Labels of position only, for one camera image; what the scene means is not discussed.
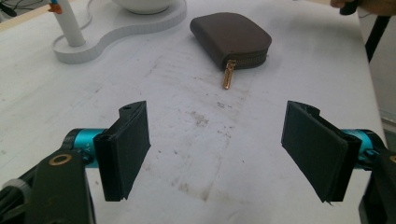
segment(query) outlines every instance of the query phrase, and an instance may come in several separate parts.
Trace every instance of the white base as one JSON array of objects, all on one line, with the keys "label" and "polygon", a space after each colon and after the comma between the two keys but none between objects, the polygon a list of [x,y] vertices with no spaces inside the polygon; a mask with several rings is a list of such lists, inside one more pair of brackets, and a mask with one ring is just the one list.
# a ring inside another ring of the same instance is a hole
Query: white base
[{"label": "white base", "polygon": [[52,47],[59,61],[71,64],[89,62],[118,39],[160,32],[178,25],[187,16],[185,0],[176,0],[165,11],[153,15],[134,14],[111,0],[90,1],[87,10],[89,18],[82,26],[86,43],[73,48],[63,35],[58,37]]},{"label": "white base", "polygon": [[156,9],[156,10],[151,10],[151,11],[146,11],[146,10],[130,10],[128,9],[128,11],[132,12],[132,13],[136,13],[136,14],[141,14],[141,15],[151,15],[151,14],[156,14],[156,13],[160,13],[165,11],[166,9],[168,9],[168,7],[162,7],[160,9]]}]

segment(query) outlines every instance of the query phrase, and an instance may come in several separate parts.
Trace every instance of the white ceramic bowl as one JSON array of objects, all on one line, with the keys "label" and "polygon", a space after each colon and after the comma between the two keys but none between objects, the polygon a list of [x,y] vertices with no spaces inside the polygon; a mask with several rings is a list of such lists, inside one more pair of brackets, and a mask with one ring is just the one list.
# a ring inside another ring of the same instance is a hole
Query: white ceramic bowl
[{"label": "white ceramic bowl", "polygon": [[113,0],[137,14],[154,14],[166,10],[175,0]]}]

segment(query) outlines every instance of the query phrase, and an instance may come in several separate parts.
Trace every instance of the white stand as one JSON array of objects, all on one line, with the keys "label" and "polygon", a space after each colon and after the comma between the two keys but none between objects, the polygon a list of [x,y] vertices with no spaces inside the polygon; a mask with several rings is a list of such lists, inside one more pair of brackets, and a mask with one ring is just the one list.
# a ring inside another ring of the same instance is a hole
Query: white stand
[{"label": "white stand", "polygon": [[87,10],[89,19],[82,26],[85,44],[74,48],[64,35],[58,37],[52,47],[59,61],[71,64],[91,61],[118,39],[160,32],[176,26],[187,16],[185,0],[176,0],[165,11],[153,15],[134,14],[111,0],[90,1]]},{"label": "white stand", "polygon": [[58,0],[61,5],[62,14],[53,13],[56,20],[59,22],[64,36],[70,47],[79,47],[85,44],[85,39],[82,36],[81,30],[78,27],[76,17],[70,7],[68,0]]}]

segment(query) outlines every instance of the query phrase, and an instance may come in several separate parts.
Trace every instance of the hand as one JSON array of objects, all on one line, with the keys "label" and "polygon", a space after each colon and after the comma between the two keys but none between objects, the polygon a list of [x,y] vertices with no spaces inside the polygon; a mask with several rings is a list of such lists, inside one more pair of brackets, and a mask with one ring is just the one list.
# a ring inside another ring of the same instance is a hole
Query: hand
[{"label": "hand", "polygon": [[[332,7],[344,7],[347,2],[353,0],[332,0],[330,5]],[[396,15],[396,0],[360,0],[359,6],[368,12],[382,15],[392,16]]]}]

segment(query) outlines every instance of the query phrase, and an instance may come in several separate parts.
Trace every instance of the white cylinder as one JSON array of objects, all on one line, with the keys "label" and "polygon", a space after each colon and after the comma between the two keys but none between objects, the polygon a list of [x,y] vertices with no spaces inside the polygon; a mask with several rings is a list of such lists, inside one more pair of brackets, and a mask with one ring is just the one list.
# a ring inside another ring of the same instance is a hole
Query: white cylinder
[{"label": "white cylinder", "polygon": [[61,5],[62,14],[55,14],[56,20],[61,25],[61,29],[64,32],[67,42],[70,47],[79,47],[85,44],[84,36],[78,27],[76,16],[73,13],[72,8],[68,0],[58,0],[58,4]]}]

